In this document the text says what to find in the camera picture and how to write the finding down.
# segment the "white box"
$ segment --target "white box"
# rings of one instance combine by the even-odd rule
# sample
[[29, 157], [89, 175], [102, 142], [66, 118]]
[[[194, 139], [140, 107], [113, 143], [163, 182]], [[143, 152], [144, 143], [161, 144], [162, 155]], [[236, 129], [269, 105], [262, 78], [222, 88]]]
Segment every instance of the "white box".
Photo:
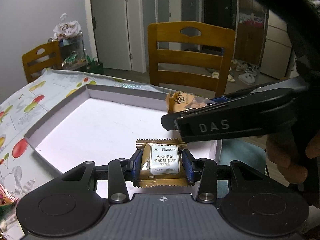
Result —
[[[178, 131], [161, 125], [167, 94], [119, 87], [86, 85], [58, 103], [26, 134], [30, 146], [64, 173], [85, 161], [106, 165], [117, 158], [129, 159], [137, 139], [179, 138]], [[219, 162], [221, 141], [188, 143], [195, 158]], [[133, 193], [149, 192], [126, 182]], [[108, 182], [99, 181], [97, 193], [107, 197]], [[179, 187], [179, 192], [192, 187]]]

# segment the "white plastic bag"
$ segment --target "white plastic bag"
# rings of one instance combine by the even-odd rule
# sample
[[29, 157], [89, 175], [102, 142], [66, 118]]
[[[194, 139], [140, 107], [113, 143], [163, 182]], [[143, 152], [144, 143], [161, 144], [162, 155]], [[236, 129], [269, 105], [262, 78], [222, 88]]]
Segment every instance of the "white plastic bag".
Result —
[[54, 40], [60, 41], [62, 39], [72, 38], [79, 34], [81, 29], [80, 24], [77, 21], [63, 23], [66, 17], [67, 17], [66, 13], [62, 14], [60, 16], [60, 23], [53, 29]]

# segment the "chair backrest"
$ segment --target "chair backrest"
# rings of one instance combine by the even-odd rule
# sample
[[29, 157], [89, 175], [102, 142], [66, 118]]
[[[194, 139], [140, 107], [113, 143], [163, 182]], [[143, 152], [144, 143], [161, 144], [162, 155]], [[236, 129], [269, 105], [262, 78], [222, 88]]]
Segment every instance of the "chair backrest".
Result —
[[[193, 27], [199, 36], [189, 37], [181, 30]], [[197, 87], [216, 92], [222, 96], [227, 85], [229, 68], [234, 49], [235, 31], [193, 21], [152, 23], [148, 27], [148, 50], [150, 84], [176, 84]], [[158, 49], [157, 42], [183, 42], [224, 48], [223, 56], [193, 51]], [[220, 71], [219, 79], [186, 72], [158, 70], [158, 63], [172, 63], [212, 68]]]
[[[48, 59], [41, 61], [41, 58], [46, 56], [48, 56]], [[55, 66], [56, 69], [61, 69], [62, 60], [59, 42], [49, 42], [34, 48], [22, 55], [22, 63], [28, 83], [36, 80], [40, 75], [36, 76], [35, 73], [44, 68]]]

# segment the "printed tablecloth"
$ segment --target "printed tablecloth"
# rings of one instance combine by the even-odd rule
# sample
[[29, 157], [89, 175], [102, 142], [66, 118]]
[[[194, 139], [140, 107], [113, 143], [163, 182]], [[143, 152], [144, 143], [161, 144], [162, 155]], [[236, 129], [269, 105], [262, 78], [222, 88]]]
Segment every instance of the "printed tablecloth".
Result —
[[[33, 151], [23, 136], [44, 114], [85, 84], [169, 92], [168, 89], [109, 76], [45, 69], [41, 77], [0, 105], [0, 184], [14, 196], [22, 198], [57, 176], [57, 172]], [[8, 221], [4, 236], [20, 239], [23, 232], [19, 223]]]

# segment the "person's hand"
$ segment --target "person's hand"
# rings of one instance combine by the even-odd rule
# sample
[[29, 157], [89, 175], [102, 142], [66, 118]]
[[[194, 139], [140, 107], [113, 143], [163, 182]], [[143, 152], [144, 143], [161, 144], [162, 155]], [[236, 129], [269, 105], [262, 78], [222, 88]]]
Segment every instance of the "person's hand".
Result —
[[[294, 141], [286, 135], [268, 135], [266, 152], [268, 159], [277, 164], [279, 172], [289, 183], [302, 183], [308, 175], [305, 167], [297, 165], [298, 152]], [[312, 159], [320, 156], [320, 131], [313, 137], [306, 148], [306, 155]]]

